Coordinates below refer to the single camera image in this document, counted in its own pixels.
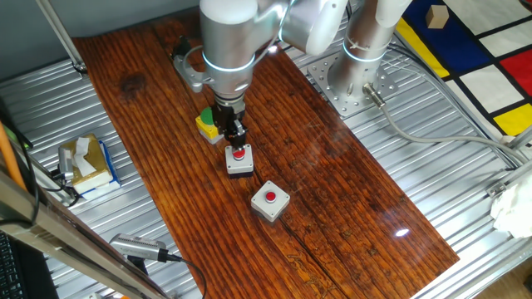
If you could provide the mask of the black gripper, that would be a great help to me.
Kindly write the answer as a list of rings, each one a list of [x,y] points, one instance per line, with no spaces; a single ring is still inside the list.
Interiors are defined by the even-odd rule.
[[[224,134],[225,139],[236,150],[242,150],[246,145],[248,128],[243,124],[245,104],[238,102],[235,105],[212,106],[213,122],[218,132]]]

